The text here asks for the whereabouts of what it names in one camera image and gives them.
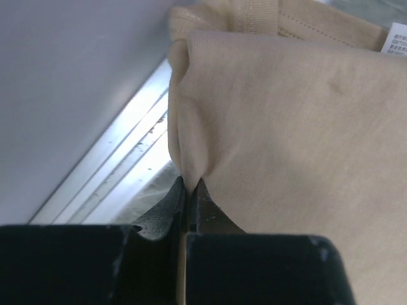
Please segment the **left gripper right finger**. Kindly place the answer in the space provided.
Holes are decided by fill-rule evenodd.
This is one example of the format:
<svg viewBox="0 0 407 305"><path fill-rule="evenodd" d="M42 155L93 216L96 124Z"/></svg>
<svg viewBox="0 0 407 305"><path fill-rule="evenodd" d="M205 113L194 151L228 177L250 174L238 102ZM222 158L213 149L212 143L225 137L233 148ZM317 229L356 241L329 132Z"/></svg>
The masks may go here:
<svg viewBox="0 0 407 305"><path fill-rule="evenodd" d="M341 255L317 235L249 234L200 181L186 237L187 304L353 304Z"/></svg>

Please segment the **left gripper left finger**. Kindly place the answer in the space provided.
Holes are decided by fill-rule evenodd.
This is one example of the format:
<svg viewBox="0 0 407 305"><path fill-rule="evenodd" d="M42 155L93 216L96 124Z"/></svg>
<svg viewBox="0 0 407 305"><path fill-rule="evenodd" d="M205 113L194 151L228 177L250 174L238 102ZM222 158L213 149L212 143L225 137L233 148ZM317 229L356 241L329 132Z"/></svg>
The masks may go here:
<svg viewBox="0 0 407 305"><path fill-rule="evenodd" d="M110 304L177 304L178 257L186 189L177 177L168 193L135 224L114 225L123 245L113 262Z"/></svg>

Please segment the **beige polo shirt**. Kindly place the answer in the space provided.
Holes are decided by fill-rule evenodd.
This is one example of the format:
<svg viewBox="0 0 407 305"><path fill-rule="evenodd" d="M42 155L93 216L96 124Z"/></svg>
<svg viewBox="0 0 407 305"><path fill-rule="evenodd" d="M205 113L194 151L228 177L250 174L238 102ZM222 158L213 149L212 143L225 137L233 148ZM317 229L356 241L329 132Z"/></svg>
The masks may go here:
<svg viewBox="0 0 407 305"><path fill-rule="evenodd" d="M318 1L170 12L169 152L242 229L327 236L359 304L406 303L406 58Z"/></svg>

